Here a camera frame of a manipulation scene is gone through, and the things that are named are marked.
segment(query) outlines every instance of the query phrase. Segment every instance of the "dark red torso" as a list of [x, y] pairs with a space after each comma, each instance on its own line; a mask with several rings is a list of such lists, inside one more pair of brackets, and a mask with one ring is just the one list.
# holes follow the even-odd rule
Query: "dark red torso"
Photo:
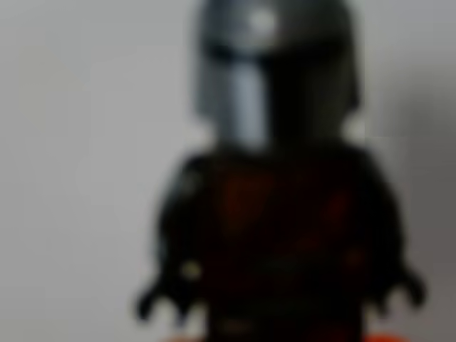
[[209, 341], [359, 342], [368, 230], [350, 158], [221, 158], [194, 210]]

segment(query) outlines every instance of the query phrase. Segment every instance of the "gray helmet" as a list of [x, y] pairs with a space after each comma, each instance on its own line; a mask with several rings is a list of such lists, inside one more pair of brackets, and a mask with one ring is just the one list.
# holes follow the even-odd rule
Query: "gray helmet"
[[334, 138], [358, 106], [342, 0], [205, 0], [197, 112], [222, 144], [251, 150]]

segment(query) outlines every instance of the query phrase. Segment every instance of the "gray wall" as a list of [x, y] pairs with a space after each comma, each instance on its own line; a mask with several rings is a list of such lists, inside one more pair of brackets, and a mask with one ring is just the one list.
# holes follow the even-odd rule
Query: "gray wall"
[[[456, 4], [358, 0], [366, 137], [397, 186], [426, 310], [370, 328], [454, 341]], [[0, 339], [159, 341], [132, 319], [149, 226], [192, 119], [192, 0], [0, 1]], [[363, 121], [358, 118], [358, 126]], [[190, 330], [196, 333], [196, 315]]]

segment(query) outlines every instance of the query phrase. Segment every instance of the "black arm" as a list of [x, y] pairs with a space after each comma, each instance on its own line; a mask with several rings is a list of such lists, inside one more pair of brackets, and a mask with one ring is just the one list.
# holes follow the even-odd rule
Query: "black arm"
[[192, 261], [192, 226], [195, 224], [194, 208], [203, 188], [202, 157], [194, 157], [180, 170], [167, 193], [158, 220], [158, 261], [160, 275], [140, 297], [138, 317], [149, 317], [155, 301], [164, 296], [171, 299], [180, 311], [181, 322], [196, 300], [194, 279], [182, 273], [187, 261]]
[[389, 294], [399, 286], [414, 306], [420, 306], [425, 301], [425, 286], [405, 264], [403, 225], [395, 195], [370, 159], [363, 166], [361, 179], [363, 222], [370, 231], [372, 248], [368, 297], [385, 313]]

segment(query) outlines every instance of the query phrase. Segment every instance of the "armor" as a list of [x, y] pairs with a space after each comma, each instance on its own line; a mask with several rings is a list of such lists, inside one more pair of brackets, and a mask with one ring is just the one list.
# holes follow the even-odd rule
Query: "armor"
[[344, 142], [359, 105], [341, 0], [206, 0], [196, 108], [217, 143], [186, 160], [158, 219], [160, 275], [141, 296], [208, 307], [208, 341], [360, 342], [362, 308], [386, 313], [406, 264], [393, 189]]

